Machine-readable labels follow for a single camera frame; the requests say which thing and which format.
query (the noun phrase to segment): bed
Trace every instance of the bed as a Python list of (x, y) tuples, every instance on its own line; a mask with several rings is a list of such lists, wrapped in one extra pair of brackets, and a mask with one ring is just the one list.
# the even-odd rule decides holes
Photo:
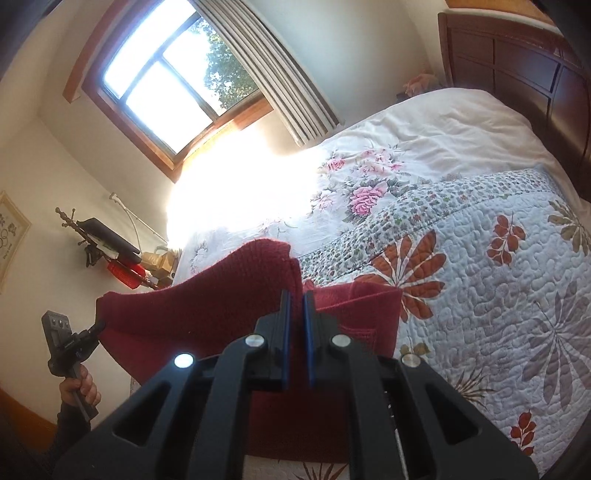
[[(405, 296), (395, 356), (421, 355), (544, 479), (583, 478), (591, 445), (589, 81), (551, 31), (463, 14), (440, 14), (439, 25), (451, 88), (277, 160), (289, 165), (278, 187), (249, 185), (266, 191), (272, 208), (251, 225), (196, 231), (175, 283), (270, 236), (292, 245), (303, 278), (317, 286), (396, 284)], [(238, 183), (228, 188), (238, 180), (226, 175), (225, 189), (238, 191)], [(290, 207), (278, 209), (286, 197)], [(233, 202), (256, 208), (248, 196)], [(247, 458), (244, 478), (311, 479), (321, 468)], [(327, 478), (348, 479), (348, 470), (332, 466)]]

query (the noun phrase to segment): black sleeve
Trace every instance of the black sleeve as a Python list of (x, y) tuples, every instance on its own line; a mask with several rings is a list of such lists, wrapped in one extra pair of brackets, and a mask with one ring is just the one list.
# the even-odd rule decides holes
[(57, 431), (53, 443), (46, 453), (38, 457), (44, 470), (51, 473), (61, 456), (88, 432), (90, 424), (84, 420), (80, 410), (62, 403), (61, 412), (57, 415)]

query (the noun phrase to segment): tree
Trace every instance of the tree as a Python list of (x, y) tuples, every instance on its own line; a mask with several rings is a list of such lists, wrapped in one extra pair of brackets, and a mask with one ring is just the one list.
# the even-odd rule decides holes
[(222, 107), (229, 109), (258, 88), (228, 46), (203, 18), (191, 27), (191, 31), (207, 35), (210, 45), (207, 54), (209, 65), (203, 83), (219, 95)]

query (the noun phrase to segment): framed picture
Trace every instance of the framed picture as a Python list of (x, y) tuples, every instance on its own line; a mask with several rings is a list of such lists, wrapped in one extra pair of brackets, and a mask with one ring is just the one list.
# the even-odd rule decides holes
[(10, 263), (31, 222), (18, 210), (6, 192), (0, 193), (0, 293)]

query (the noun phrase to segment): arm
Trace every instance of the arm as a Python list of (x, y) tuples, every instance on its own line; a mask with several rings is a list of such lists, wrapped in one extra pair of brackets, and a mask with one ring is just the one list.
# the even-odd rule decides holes
[(93, 382), (92, 375), (83, 365), (80, 366), (82, 382), (75, 378), (66, 378), (60, 384), (61, 411), (57, 416), (57, 432), (51, 447), (39, 456), (38, 461), (44, 470), (51, 473), (61, 456), (78, 440), (90, 431), (74, 399), (74, 392), (80, 390), (88, 404), (96, 406), (101, 399), (100, 392)]

